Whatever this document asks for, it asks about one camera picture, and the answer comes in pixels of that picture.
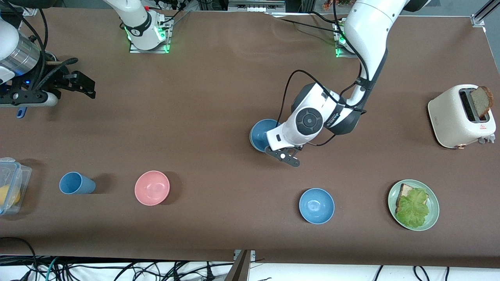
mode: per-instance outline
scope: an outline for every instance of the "plate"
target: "plate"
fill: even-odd
[[[427,199],[427,207],[429,208],[429,214],[425,216],[425,222],[422,226],[419,227],[410,227],[402,224],[397,218],[396,218],[396,202],[398,201],[398,196],[400,195],[401,191],[401,185],[402,184],[407,184],[412,188],[416,189],[424,189],[425,193],[429,195],[429,198]],[[436,222],[438,221],[439,218],[439,202],[438,198],[434,194],[434,192],[424,183],[414,180],[414,179],[404,179],[396,182],[392,186],[392,188],[389,191],[389,196],[387,200],[387,204],[389,205],[389,211],[392,217],[398,222],[400,225],[403,227],[412,230],[412,231],[426,231],[433,227]]]

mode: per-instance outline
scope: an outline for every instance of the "white toaster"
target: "white toaster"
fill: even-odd
[[[486,141],[493,143],[497,125],[491,109],[479,118],[470,93],[478,86],[454,86],[431,100],[427,106],[437,141],[445,148],[463,148]]]

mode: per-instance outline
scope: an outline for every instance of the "lettuce leaf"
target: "lettuce leaf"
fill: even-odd
[[[397,220],[403,225],[418,228],[426,222],[429,208],[424,204],[428,195],[423,188],[414,188],[408,196],[399,198],[399,212],[396,213]]]

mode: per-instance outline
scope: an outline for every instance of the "brown tabletop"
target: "brown tabletop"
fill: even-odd
[[[0,236],[53,256],[231,260],[234,249],[254,249],[266,262],[500,266],[500,144],[442,148],[427,117],[427,103],[458,84],[500,93],[486,36],[468,18],[400,17],[368,113],[352,133],[306,146],[293,168],[253,149],[249,132],[277,118],[296,69],[334,91],[354,81],[358,61],[336,58],[327,31],[263,13],[194,12],[175,25],[171,53],[129,54],[113,10],[46,15],[47,49],[78,57],[70,69],[95,80],[97,97],[64,91],[57,106],[29,108],[24,119],[0,110],[0,155],[33,168],[20,213],[0,218]],[[38,16],[30,21],[42,30]],[[308,83],[292,80],[285,118]],[[315,141],[328,137],[324,130]],[[134,196],[149,170],[171,182],[152,207]],[[95,194],[62,194],[70,171],[94,179]],[[408,178],[439,200],[427,231],[389,214],[389,188]],[[332,195],[328,223],[299,214],[309,188]],[[0,249],[29,253],[14,243]]]

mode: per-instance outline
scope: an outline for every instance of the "bread slice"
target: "bread slice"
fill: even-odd
[[[481,86],[470,93],[472,103],[479,118],[483,118],[493,106],[493,94],[485,86]]]
[[[401,196],[408,196],[410,191],[412,191],[413,189],[414,189],[413,187],[409,186],[406,183],[401,184],[401,191],[399,191],[399,195],[397,197],[397,202],[396,202],[396,207],[397,207],[396,213],[400,211],[400,198],[401,198]],[[425,201],[423,203],[426,204],[428,199],[429,199],[429,195],[427,195],[427,198],[425,199]]]

